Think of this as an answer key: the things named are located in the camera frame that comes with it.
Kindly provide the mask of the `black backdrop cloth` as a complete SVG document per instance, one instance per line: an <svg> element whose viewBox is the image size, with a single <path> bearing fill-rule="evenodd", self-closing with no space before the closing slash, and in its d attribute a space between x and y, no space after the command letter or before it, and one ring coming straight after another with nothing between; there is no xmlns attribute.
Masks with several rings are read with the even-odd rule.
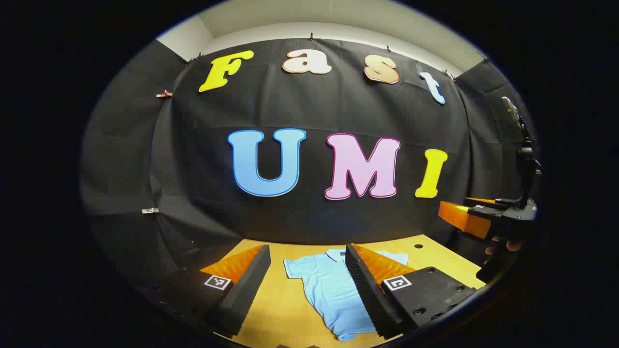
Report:
<svg viewBox="0 0 619 348"><path fill-rule="evenodd" d="M131 59L91 113L80 156L91 230L118 272L144 288L243 239L415 235L482 264L439 203L519 198L521 137L502 96L528 111L487 62L451 81L393 54L400 81L387 85L364 73L378 53L292 38L188 63L152 42ZM164 90L173 97L158 99Z"/></svg>

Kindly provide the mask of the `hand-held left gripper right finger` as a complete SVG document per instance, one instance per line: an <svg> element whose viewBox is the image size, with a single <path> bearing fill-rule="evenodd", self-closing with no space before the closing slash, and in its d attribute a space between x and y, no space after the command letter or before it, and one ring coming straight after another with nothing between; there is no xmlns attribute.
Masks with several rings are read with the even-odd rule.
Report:
<svg viewBox="0 0 619 348"><path fill-rule="evenodd" d="M416 270L354 243L346 245L345 264L384 339L431 326L477 291L436 267Z"/></svg>

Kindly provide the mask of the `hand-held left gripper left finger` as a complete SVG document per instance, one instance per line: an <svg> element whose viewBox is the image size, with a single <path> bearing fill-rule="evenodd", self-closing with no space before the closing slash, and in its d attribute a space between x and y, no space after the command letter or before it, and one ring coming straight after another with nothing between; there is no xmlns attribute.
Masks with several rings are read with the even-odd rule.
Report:
<svg viewBox="0 0 619 348"><path fill-rule="evenodd" d="M270 247L251 247L210 266L183 267L146 296L165 313L204 333L238 335L270 267Z"/></svg>

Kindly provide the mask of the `light blue T-shirt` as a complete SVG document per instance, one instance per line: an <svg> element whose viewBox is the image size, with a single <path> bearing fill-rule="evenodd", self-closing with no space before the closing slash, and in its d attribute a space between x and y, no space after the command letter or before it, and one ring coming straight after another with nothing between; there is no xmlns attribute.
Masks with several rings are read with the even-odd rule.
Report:
<svg viewBox="0 0 619 348"><path fill-rule="evenodd" d="M288 279L301 279L307 301L339 341L376 331L345 264L346 250L331 248L283 260Z"/></svg>

